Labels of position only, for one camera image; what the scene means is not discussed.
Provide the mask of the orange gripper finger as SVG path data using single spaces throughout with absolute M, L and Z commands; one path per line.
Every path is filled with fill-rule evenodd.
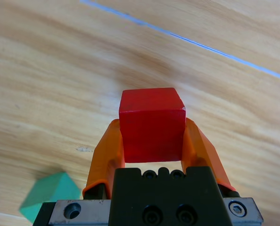
M 208 166 L 218 184 L 228 190 L 235 190 L 230 184 L 215 147 L 189 118 L 186 119 L 183 135 L 181 166 L 183 172 L 186 172 L 187 167 Z
M 107 198 L 110 199 L 115 170 L 124 167 L 124 148 L 120 122 L 115 119 L 111 121 L 94 150 L 86 187 L 82 191 L 83 197 L 86 197 L 91 189 L 103 184 Z

